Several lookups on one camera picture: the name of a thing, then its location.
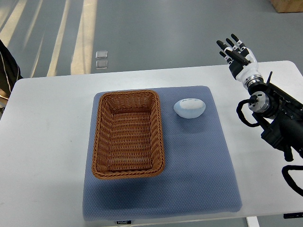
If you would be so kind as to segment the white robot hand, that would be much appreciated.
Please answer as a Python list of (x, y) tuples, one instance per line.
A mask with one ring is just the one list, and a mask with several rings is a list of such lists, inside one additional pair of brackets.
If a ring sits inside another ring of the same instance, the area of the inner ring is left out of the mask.
[(219, 54), (229, 64), (229, 70), (235, 80), (242, 83), (243, 86), (251, 86), (256, 82), (263, 82), (263, 78), (258, 71), (258, 62), (252, 51), (235, 35), (231, 34), (232, 39), (236, 44), (226, 38), (226, 45), (224, 42), (217, 40), (217, 45), (221, 50)]

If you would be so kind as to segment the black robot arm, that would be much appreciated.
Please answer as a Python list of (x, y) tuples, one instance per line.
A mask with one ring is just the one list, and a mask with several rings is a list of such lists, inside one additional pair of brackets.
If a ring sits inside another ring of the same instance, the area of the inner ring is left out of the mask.
[(283, 152), (285, 160), (293, 160), (292, 151), (303, 154), (303, 105), (270, 82), (258, 70), (258, 62), (246, 45), (235, 35), (225, 42), (218, 40), (219, 54), (228, 63), (233, 78), (248, 91), (250, 97), (238, 103), (236, 113), (247, 126), (260, 126), (261, 138)]

